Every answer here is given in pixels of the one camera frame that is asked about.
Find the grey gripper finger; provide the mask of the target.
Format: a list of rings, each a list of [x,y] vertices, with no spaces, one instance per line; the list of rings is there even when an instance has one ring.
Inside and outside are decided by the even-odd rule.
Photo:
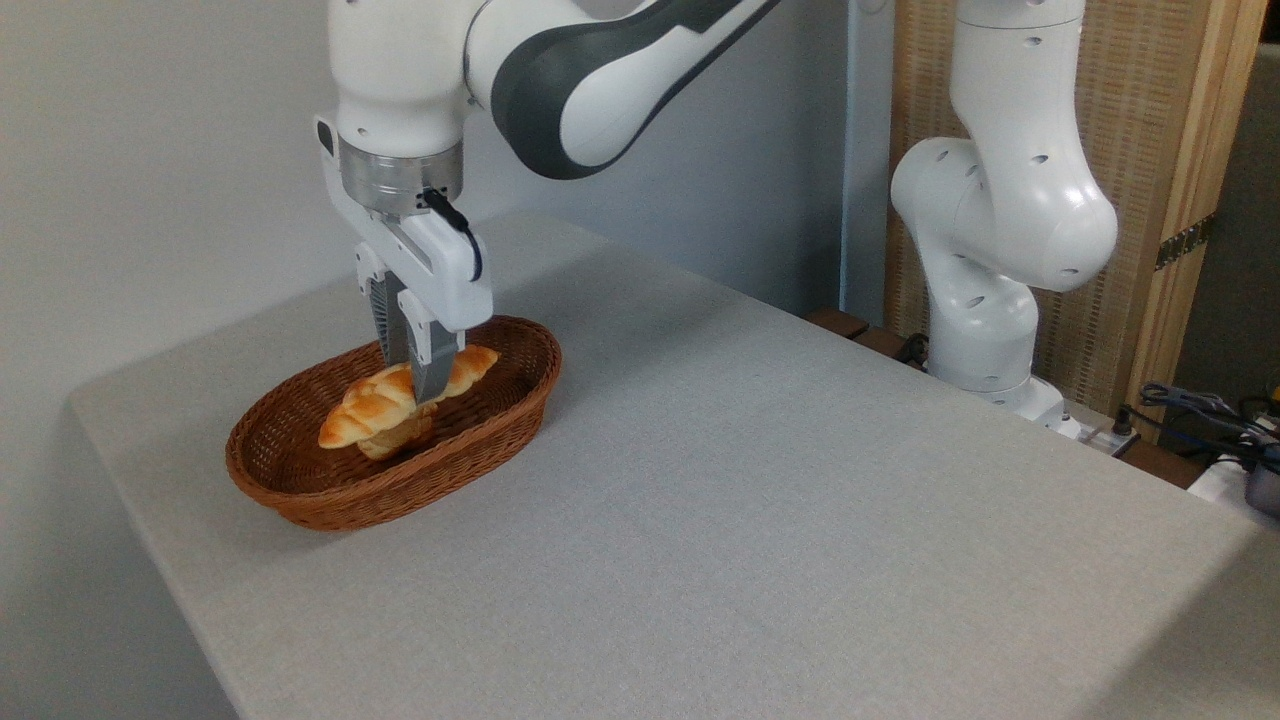
[[[397,293],[397,352],[410,365],[419,405],[439,398],[449,383],[460,336],[410,290]]]
[[[355,256],[358,290],[369,302],[385,365],[408,363],[410,328],[398,304],[403,282],[369,243],[357,245]]]

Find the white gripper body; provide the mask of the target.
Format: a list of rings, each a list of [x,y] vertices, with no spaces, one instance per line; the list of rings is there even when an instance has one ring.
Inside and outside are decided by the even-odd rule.
[[[424,160],[371,155],[329,119],[314,123],[326,190],[357,245],[369,243],[449,331],[486,322],[493,314],[486,249],[448,196],[422,178]]]

